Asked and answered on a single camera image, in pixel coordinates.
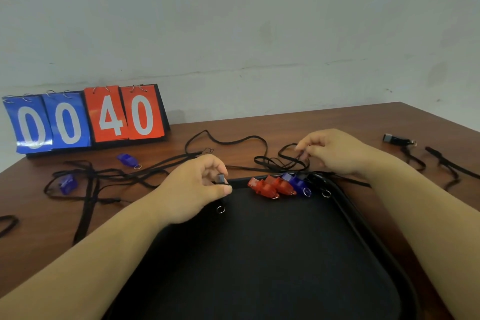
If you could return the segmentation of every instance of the left hand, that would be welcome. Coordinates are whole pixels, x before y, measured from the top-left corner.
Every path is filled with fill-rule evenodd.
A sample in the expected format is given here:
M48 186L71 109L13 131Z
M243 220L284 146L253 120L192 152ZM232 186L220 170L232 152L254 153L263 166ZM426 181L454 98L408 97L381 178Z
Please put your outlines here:
M213 154L202 155L179 165L148 196L168 224L183 223L208 203L231 194L231 186L212 183L218 174L229 174L225 164Z

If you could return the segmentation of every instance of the red whistle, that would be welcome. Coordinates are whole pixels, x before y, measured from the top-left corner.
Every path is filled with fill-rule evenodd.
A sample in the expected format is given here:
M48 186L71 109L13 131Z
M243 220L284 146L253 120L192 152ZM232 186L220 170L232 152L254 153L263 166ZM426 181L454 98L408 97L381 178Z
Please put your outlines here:
M285 181L283 178L273 178L272 176L267 176L267 178L265 178L265 182L269 185L272 185L275 190L277 190L280 194L297 195L297 193L293 189L293 186L287 181Z
M265 196L266 198L278 199L280 196L272 185L266 183L264 180L257 180L255 177L250 178L248 187L254 189L257 194Z

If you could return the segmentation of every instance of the forearm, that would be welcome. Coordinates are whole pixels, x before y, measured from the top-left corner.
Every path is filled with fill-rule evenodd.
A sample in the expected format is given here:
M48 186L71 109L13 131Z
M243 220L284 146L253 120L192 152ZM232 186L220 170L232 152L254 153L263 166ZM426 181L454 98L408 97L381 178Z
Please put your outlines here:
M153 205L149 196L130 204L0 299L0 318L101 318L167 225Z
M362 172L456 319L478 317L480 212L379 153Z

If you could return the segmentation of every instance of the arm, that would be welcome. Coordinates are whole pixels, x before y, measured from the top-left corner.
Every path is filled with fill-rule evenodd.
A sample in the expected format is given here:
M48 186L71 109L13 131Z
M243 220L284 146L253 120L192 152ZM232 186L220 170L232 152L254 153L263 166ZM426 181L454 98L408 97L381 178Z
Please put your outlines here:
M480 212L400 159L337 129L310 133L296 149L339 174L366 178L452 315L479 317Z
M100 319L158 232L231 193L212 185L222 161L209 154L174 170L73 248L0 299L0 319Z

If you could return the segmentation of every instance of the hand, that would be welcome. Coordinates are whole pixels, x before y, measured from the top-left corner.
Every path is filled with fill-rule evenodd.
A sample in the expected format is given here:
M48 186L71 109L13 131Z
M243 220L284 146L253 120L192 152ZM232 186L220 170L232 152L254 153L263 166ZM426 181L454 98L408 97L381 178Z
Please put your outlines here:
M302 160L313 156L338 174L361 176L370 162L374 162L384 154L338 129L310 133L299 141L295 150L303 151L300 157Z
M232 186L212 183L218 174L229 174L225 164L213 154L202 155L179 165L148 196L168 224L183 223L209 202L231 194Z

